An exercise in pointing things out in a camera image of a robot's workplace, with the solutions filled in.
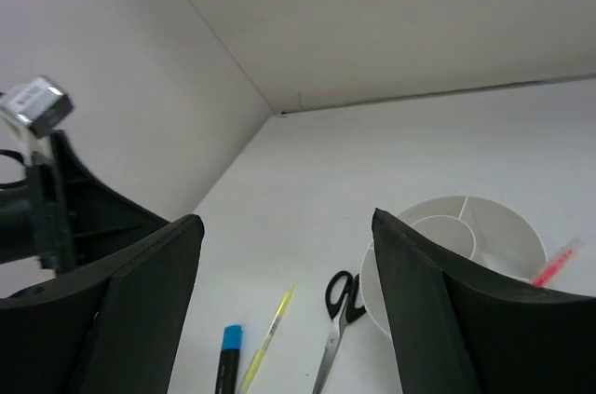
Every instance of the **table surface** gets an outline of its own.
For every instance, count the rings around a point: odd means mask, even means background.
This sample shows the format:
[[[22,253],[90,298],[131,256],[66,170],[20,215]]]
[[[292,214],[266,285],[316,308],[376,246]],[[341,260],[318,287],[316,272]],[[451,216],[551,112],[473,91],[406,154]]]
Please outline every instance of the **table surface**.
[[[572,236],[593,243],[594,93],[581,81],[272,117],[196,209],[206,236],[169,392],[213,391],[234,323],[241,377],[292,284],[250,392],[311,392],[331,327],[325,287],[359,271],[376,207],[476,195],[523,215],[550,253]],[[400,392],[368,316],[346,329],[324,392]]]

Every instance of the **scissor blade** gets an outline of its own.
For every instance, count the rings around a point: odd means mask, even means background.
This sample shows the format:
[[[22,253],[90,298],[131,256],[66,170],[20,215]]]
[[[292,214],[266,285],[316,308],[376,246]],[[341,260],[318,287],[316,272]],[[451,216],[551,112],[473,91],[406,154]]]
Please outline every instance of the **scissor blade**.
[[[313,388],[313,394],[320,394],[325,386],[325,382],[327,381],[327,376],[333,365],[333,360],[335,360],[335,355],[337,354],[337,349],[339,348],[339,344],[342,341],[342,334],[339,329],[339,324],[334,321],[333,327],[329,332],[329,336],[327,337],[327,344],[325,345],[325,353],[323,354],[323,358],[320,361],[320,366],[318,367],[318,374],[317,380],[315,381],[315,387]]]

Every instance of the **white bowl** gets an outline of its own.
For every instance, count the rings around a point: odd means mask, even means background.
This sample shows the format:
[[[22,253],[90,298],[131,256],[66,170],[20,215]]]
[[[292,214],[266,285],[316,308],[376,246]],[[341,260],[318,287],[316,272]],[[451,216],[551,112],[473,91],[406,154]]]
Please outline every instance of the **white bowl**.
[[[444,222],[445,217],[451,217],[454,221],[447,224]],[[474,247],[473,252],[469,252],[466,257],[511,278],[533,280],[548,260],[542,240],[523,217],[510,208],[485,198],[434,198],[409,208],[398,215],[398,218],[414,229],[418,225],[423,233],[428,234],[431,231],[433,241],[463,255],[466,254],[462,250],[469,249],[469,243],[457,249],[453,236],[457,230],[462,234],[462,241],[469,241],[468,234],[464,228],[452,226],[455,226],[456,221],[467,225],[474,238]],[[443,240],[440,229],[435,227],[440,226],[440,223],[436,222],[432,228],[427,227],[429,225],[425,225],[423,221],[428,218],[440,218],[446,226],[450,226],[445,228]],[[362,302],[372,321],[390,337],[389,320],[372,244],[362,260],[360,291]]]

